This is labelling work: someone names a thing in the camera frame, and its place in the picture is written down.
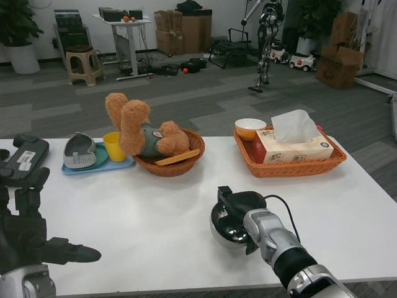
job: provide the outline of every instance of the toy car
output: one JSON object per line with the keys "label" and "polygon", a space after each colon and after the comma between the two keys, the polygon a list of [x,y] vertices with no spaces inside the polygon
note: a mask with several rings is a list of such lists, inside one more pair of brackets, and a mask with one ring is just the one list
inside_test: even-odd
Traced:
{"label": "toy car", "polygon": [[301,68],[303,71],[316,70],[316,58],[313,54],[310,56],[296,53],[291,57],[290,68]]}
{"label": "toy car", "polygon": [[288,63],[288,52],[285,50],[285,47],[281,43],[275,42],[272,45],[272,51],[269,58],[273,60],[276,64]]}

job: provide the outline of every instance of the potted plant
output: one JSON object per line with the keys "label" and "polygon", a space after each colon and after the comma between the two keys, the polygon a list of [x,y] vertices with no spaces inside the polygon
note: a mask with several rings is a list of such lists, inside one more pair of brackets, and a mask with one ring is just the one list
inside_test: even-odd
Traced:
{"label": "potted plant", "polygon": [[331,34],[334,19],[341,9],[341,0],[301,0],[297,53],[310,55],[318,40]]}
{"label": "potted plant", "polygon": [[32,20],[29,0],[0,0],[0,43],[4,45],[14,71],[20,74],[40,70],[29,37],[43,33]]}

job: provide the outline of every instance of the wicker basket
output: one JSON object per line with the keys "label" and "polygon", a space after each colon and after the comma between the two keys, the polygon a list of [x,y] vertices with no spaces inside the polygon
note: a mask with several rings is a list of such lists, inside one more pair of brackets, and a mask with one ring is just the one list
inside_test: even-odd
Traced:
{"label": "wicker basket", "polygon": [[155,165],[154,162],[156,160],[154,158],[133,156],[133,159],[136,161],[136,163],[147,169],[150,173],[160,177],[176,177],[188,172],[193,168],[195,162],[199,160],[201,156],[203,156],[205,151],[205,143],[203,138],[199,134],[187,129],[182,130],[189,138],[190,149],[200,149],[199,155],[169,166]]}
{"label": "wicker basket", "polygon": [[333,141],[331,141],[323,132],[321,133],[334,147],[334,152],[327,160],[297,161],[294,163],[273,163],[268,165],[262,165],[254,162],[254,158],[252,157],[252,142],[245,141],[240,138],[236,131],[234,131],[234,138],[237,141],[238,147],[240,147],[240,151],[243,154],[244,160],[248,165],[249,170],[255,177],[301,177],[327,173],[333,168],[336,168],[347,158],[346,154]]}

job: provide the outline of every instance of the white table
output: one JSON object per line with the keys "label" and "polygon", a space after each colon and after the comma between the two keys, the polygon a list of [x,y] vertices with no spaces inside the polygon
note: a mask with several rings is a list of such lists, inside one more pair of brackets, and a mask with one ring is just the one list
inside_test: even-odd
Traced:
{"label": "white table", "polygon": [[[66,139],[48,142],[51,175],[40,208],[48,238],[102,253],[95,263],[51,264],[59,296],[279,286],[258,251],[245,256],[213,239],[210,211],[225,185],[282,196],[302,244],[342,282],[397,279],[397,204],[350,155],[327,174],[259,179],[232,137],[208,137],[202,159],[180,177],[159,178],[139,166],[65,176]],[[0,148],[15,151],[11,143],[0,140]],[[291,229],[278,200],[268,207]]]}
{"label": "white table", "polygon": [[116,81],[122,81],[122,80],[125,80],[125,79],[142,78],[142,77],[145,77],[145,76],[153,75],[152,73],[138,74],[138,63],[136,61],[136,53],[135,53],[136,48],[135,48],[135,43],[134,43],[134,33],[133,33],[133,30],[132,30],[133,27],[144,26],[146,24],[150,24],[151,23],[150,20],[143,19],[143,20],[137,20],[136,22],[130,21],[128,23],[126,23],[126,22],[124,22],[122,20],[120,22],[107,22],[103,18],[101,18],[101,16],[98,15],[98,14],[93,14],[92,16],[95,17],[96,19],[101,20],[103,23],[112,26],[113,39],[114,39],[114,44],[116,46],[117,61],[105,62],[104,65],[111,64],[111,63],[122,62],[122,61],[120,61],[121,58],[118,56],[118,51],[117,51],[117,39],[118,39],[118,36],[119,36],[119,34],[117,34],[117,27],[125,27],[127,29],[128,44],[130,46],[130,57],[131,57],[132,72],[130,73],[129,76],[123,76],[121,78],[117,78]]}

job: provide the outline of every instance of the gray plastic object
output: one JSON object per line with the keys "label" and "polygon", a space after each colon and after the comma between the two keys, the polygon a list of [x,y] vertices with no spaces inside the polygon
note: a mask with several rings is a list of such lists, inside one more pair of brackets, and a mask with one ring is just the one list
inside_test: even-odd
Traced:
{"label": "gray plastic object", "polygon": [[66,143],[63,163],[69,169],[92,166],[97,161],[95,147],[95,142],[90,136],[76,132]]}

